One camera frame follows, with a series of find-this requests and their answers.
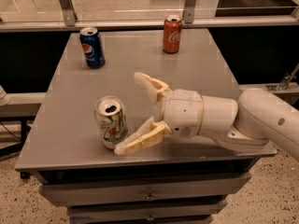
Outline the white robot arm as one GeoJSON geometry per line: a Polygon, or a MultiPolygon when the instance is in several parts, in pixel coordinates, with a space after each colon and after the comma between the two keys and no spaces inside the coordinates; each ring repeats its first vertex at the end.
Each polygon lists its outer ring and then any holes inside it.
{"type": "Polygon", "coordinates": [[[117,155],[153,147],[167,137],[204,136],[233,151],[255,151],[272,141],[299,161],[299,111],[261,89],[242,91],[237,100],[171,90],[159,79],[134,73],[135,83],[160,106],[159,118],[149,118],[116,145],[117,155]]]}

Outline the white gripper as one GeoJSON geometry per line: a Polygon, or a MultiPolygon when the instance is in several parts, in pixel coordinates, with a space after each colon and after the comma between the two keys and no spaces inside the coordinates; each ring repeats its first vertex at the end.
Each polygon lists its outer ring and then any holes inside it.
{"type": "Polygon", "coordinates": [[[130,155],[156,146],[171,134],[176,138],[193,138],[198,134],[203,117],[203,98],[199,93],[171,91],[166,83],[141,72],[134,73],[134,80],[153,105],[162,100],[161,121],[156,122],[154,117],[146,120],[135,133],[116,145],[116,155],[130,155]]]}

